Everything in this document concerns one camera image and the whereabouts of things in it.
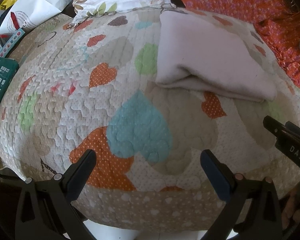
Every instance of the white paper bag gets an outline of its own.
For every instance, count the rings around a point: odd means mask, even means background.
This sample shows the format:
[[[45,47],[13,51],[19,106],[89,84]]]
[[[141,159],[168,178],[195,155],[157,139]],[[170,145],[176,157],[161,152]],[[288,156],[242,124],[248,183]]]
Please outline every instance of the white paper bag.
[[[16,15],[19,26],[29,32],[62,12],[70,2],[71,0],[17,0],[10,12]],[[0,34],[13,33],[16,30],[10,12],[0,26]]]

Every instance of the teal box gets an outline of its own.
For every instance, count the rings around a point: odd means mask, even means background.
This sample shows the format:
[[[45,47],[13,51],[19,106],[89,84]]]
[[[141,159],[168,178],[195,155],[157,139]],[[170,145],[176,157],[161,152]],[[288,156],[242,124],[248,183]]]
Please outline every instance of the teal box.
[[[10,58],[0,57],[0,103],[18,69],[18,62]]]

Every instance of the metal screw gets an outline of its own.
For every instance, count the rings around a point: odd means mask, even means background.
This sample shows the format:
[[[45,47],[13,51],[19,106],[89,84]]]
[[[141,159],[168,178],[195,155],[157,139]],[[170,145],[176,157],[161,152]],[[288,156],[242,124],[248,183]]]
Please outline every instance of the metal screw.
[[[62,174],[56,174],[53,176],[55,180],[60,180],[62,178]]]
[[[31,183],[31,181],[32,181],[31,178],[26,178],[25,183],[26,183],[26,184],[29,184],[29,183]]]
[[[266,182],[272,183],[272,179],[270,177],[266,177],[265,179],[266,179]]]
[[[241,173],[236,173],[234,176],[237,180],[243,180],[243,175]]]

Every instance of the heart-patterned quilt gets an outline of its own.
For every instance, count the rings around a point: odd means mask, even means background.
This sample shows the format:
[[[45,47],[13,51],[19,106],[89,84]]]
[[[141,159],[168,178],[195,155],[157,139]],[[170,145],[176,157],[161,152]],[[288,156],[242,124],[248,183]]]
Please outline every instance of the heart-patterned quilt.
[[[49,179],[93,149],[97,165],[73,205],[95,222],[137,230],[213,223],[224,203],[200,167],[204,149],[247,178],[271,176],[279,196],[287,193],[300,170],[275,149],[262,120],[271,115],[300,126],[300,89],[251,24],[179,12],[239,35],[273,77],[277,99],[256,103],[158,87],[160,9],[95,17],[75,29],[59,15],[11,55],[20,69],[0,105],[0,169]]]

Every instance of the pink blanket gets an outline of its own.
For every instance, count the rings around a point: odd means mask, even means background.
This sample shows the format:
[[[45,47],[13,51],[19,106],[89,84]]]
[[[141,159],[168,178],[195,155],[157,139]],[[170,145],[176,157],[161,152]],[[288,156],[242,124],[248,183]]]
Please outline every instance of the pink blanket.
[[[253,101],[273,101],[274,82],[236,34],[175,11],[161,16],[156,83],[211,91]]]

